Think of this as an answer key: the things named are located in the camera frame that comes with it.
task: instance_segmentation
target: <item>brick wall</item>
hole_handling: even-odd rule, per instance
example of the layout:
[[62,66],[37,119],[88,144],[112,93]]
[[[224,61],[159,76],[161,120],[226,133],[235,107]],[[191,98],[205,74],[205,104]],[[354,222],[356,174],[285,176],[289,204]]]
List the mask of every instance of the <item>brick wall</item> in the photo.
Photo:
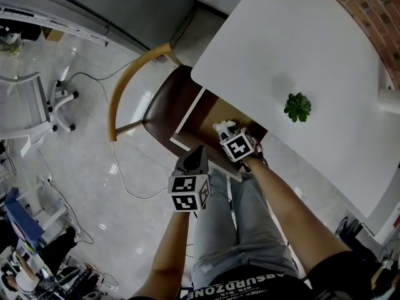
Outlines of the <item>brick wall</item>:
[[400,89],[400,0],[336,0],[366,33]]

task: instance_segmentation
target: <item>gray floor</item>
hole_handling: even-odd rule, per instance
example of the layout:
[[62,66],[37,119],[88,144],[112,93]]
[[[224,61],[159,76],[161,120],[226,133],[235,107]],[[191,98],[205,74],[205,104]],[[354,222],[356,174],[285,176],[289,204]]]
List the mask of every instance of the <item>gray floor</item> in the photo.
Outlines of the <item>gray floor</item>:
[[[222,24],[221,18],[198,11],[176,46],[180,60],[193,66]],[[66,66],[69,66],[67,78],[76,72],[101,78],[137,56],[117,46],[102,47],[69,35],[59,43],[46,42],[41,37],[25,44],[19,60],[0,54],[0,74],[13,77],[39,71],[48,92]],[[144,67],[122,97],[117,125],[129,123],[142,95],[154,94],[173,69],[169,62]],[[108,98],[119,75],[103,81]],[[107,138],[108,107],[100,85],[79,76],[72,89],[78,90],[80,97],[64,109],[76,124],[76,130],[70,133],[59,130],[46,136],[40,148],[46,162],[37,151],[24,159],[13,152],[18,170],[16,181],[28,186],[38,178],[47,179],[52,172],[56,186],[73,206],[82,227],[95,240],[94,245],[79,243],[74,255],[112,274],[119,287],[111,294],[126,298],[144,282],[172,209],[164,206],[165,191],[148,201],[134,199],[125,192],[119,173],[112,172],[115,162]],[[303,201],[318,218],[335,230],[348,212],[336,196],[336,188],[272,135],[267,135],[263,145],[270,167],[292,188],[297,187]],[[166,187],[176,157],[146,131],[137,129],[132,136],[119,137],[115,148],[129,191],[146,198]],[[188,243],[193,241],[194,223],[195,219],[191,219]],[[81,237],[88,240],[83,233]],[[188,275],[191,259],[187,260]]]

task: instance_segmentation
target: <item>small potted plant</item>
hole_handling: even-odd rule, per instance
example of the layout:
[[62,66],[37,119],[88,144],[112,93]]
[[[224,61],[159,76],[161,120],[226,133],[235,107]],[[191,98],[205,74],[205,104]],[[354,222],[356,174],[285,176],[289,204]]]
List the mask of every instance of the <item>small potted plant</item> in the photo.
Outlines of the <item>small potted plant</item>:
[[294,95],[291,93],[286,102],[284,112],[287,113],[290,119],[295,123],[298,119],[300,122],[305,123],[307,116],[310,115],[311,102],[301,92]]

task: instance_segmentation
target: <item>jeans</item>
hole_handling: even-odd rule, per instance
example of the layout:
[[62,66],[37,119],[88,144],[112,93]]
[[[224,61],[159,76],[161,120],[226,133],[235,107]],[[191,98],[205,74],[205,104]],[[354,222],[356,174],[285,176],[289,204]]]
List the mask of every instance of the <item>jeans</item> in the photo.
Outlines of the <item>jeans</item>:
[[237,230],[226,175],[212,169],[210,176],[211,193],[194,232],[194,288],[206,287],[220,274],[245,265],[298,277],[291,252],[254,176],[244,176],[242,182],[231,179]]

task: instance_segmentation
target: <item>desk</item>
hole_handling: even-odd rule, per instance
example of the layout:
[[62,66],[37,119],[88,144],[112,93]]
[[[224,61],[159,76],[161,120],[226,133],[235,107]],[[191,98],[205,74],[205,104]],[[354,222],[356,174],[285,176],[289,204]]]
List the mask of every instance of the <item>desk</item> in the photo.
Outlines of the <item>desk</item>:
[[[362,215],[378,205],[400,161],[400,115],[378,109],[379,83],[391,81],[335,0],[242,0],[191,76],[312,164]],[[298,92],[312,103],[305,123],[283,112]]]

